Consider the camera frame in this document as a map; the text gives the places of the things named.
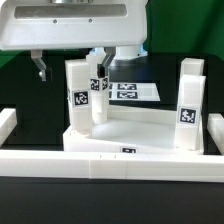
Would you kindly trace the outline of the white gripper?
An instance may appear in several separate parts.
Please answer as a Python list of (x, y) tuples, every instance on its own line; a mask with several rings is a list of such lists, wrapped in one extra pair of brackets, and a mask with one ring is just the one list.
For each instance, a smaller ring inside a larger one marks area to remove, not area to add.
[(52, 69), (42, 50), (100, 47), (97, 76), (105, 78), (117, 46), (147, 37), (148, 0), (0, 0), (0, 49), (32, 50), (43, 82)]

